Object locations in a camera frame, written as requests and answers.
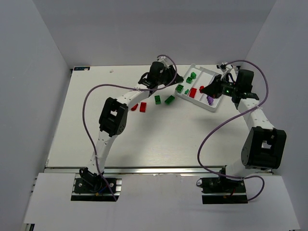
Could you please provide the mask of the green square lego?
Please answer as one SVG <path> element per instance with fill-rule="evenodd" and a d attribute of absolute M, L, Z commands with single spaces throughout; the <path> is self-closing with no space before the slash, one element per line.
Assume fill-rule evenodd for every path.
<path fill-rule="evenodd" d="M 191 84 L 191 83 L 192 83 L 192 81 L 193 81 L 193 79 L 192 79 L 191 77 L 187 77 L 187 78 L 186 78 L 186 83 Z"/>
<path fill-rule="evenodd" d="M 176 91 L 177 93 L 181 93 L 181 92 L 183 91 L 183 88 L 184 88 L 183 85 L 178 84 L 177 87 L 176 87 L 176 89 L 175 89 L 175 91 Z"/>

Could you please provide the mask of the purple small lego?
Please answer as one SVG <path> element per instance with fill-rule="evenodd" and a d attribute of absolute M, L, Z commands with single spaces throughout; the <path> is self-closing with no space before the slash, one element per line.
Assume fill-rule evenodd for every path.
<path fill-rule="evenodd" d="M 210 97 L 210 96 L 207 96 L 206 99 L 207 99 L 208 104 L 209 104 L 210 106 L 212 106 L 212 105 L 213 105 L 213 102 L 214 102 L 214 99 L 213 99 L 212 97 Z"/>

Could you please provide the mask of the small red lego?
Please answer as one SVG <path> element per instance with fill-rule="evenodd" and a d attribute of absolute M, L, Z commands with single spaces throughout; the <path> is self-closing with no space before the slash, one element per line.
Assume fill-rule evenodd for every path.
<path fill-rule="evenodd" d="M 195 95 L 196 95 L 196 92 L 197 92 L 197 89 L 196 88 L 191 88 L 190 89 L 190 92 L 189 92 L 189 97 L 191 98 L 195 98 Z"/>

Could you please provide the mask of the green long lego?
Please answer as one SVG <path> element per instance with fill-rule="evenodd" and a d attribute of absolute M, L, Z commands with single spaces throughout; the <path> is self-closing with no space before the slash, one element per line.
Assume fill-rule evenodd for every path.
<path fill-rule="evenodd" d="M 167 105 L 170 105 L 171 103 L 173 103 L 175 100 L 175 96 L 173 95 L 170 95 L 165 101 L 164 103 L 167 104 Z"/>

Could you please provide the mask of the red rectangular lego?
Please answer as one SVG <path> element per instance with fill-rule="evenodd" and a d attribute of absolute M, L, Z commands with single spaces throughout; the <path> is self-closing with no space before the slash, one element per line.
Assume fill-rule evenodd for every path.
<path fill-rule="evenodd" d="M 146 112 L 147 103 L 141 102 L 140 104 L 140 112 L 145 113 Z"/>

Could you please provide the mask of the red round lego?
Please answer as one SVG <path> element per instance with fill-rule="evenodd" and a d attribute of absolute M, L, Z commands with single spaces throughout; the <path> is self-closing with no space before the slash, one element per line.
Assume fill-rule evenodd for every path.
<path fill-rule="evenodd" d="M 138 104 L 134 105 L 134 106 L 131 108 L 131 111 L 135 111 L 137 108 L 138 108 Z"/>

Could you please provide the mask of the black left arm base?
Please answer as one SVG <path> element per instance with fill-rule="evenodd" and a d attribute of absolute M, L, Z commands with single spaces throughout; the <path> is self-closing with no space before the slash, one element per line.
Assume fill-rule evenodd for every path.
<path fill-rule="evenodd" d="M 78 202 L 115 202 L 121 192 L 122 179 L 106 178 L 115 197 L 112 196 L 106 182 L 100 179 L 98 185 L 92 187 L 81 177 L 75 178 L 71 201 Z"/>

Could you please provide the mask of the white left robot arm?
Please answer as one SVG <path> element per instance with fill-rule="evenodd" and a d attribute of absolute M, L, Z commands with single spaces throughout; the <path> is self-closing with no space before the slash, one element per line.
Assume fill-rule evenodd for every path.
<path fill-rule="evenodd" d="M 105 162 L 111 146 L 120 135 L 127 123 L 129 110 L 140 101 L 149 98 L 158 90 L 183 82 L 175 64 L 168 65 L 164 58 L 158 59 L 150 66 L 149 72 L 144 73 L 133 88 L 115 84 L 100 84 L 89 90 L 82 107 L 82 122 L 87 136 L 93 146 L 93 154 L 87 167 L 81 168 L 79 174 L 93 190 L 98 190 L 104 181 Z M 107 98 L 99 117 L 99 138 L 94 143 L 85 121 L 85 109 L 90 94 L 99 87 L 116 87 L 128 90 L 117 98 Z"/>

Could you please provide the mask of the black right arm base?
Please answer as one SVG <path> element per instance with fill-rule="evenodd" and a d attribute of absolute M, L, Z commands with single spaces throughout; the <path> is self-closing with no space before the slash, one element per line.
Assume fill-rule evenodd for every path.
<path fill-rule="evenodd" d="M 196 182 L 202 189 L 204 205 L 247 204 L 246 188 L 243 180 L 231 180 L 226 177 L 205 177 Z"/>

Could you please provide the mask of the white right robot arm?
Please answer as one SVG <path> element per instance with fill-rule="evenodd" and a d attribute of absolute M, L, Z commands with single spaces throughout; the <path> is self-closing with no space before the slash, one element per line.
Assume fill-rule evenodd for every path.
<path fill-rule="evenodd" d="M 258 95 L 252 92 L 253 77 L 254 72 L 249 70 L 240 70 L 235 82 L 229 81 L 229 74 L 217 75 L 201 90 L 213 99 L 231 97 L 248 127 L 241 157 L 219 172 L 231 180 L 244 179 L 259 170 L 278 169 L 287 138 L 286 132 L 276 129 L 262 111 Z"/>

